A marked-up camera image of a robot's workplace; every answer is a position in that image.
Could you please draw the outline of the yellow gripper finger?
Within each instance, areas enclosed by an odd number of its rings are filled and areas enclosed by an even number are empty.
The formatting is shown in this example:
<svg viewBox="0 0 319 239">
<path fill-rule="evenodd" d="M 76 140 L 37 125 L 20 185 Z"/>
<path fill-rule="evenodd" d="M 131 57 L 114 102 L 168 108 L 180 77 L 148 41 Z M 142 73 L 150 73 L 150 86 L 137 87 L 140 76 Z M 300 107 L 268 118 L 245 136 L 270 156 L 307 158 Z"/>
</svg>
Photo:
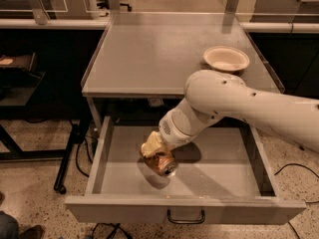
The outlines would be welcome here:
<svg viewBox="0 0 319 239">
<path fill-rule="evenodd" d="M 144 143 L 144 150 L 156 150 L 165 147 L 163 138 L 158 131 L 152 131 L 147 141 Z"/>
</svg>

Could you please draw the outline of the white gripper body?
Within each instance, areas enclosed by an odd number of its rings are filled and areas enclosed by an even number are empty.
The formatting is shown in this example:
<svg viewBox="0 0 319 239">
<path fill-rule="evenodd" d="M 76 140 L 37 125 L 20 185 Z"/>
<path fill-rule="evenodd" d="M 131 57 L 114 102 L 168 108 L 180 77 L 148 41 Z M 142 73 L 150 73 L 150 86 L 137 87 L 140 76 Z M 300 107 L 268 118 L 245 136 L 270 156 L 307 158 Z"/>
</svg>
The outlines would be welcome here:
<svg viewBox="0 0 319 239">
<path fill-rule="evenodd" d="M 159 133 L 168 149 L 175 149 L 192 141 L 192 137 L 181 132 L 172 120 L 172 111 L 169 111 L 159 121 Z"/>
</svg>

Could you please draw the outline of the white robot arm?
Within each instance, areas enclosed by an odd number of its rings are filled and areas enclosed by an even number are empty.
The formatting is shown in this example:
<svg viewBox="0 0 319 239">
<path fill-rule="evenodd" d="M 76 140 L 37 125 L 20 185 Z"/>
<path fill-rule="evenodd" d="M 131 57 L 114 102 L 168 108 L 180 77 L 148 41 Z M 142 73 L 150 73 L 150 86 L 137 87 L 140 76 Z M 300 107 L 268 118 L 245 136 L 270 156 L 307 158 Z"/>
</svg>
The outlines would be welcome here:
<svg viewBox="0 0 319 239">
<path fill-rule="evenodd" d="M 159 121 L 159 129 L 141 146 L 151 157 L 196 138 L 205 128 L 234 118 L 306 150 L 319 151 L 319 110 L 313 99 L 263 92 L 239 77 L 212 70 L 193 73 L 184 98 Z"/>
</svg>

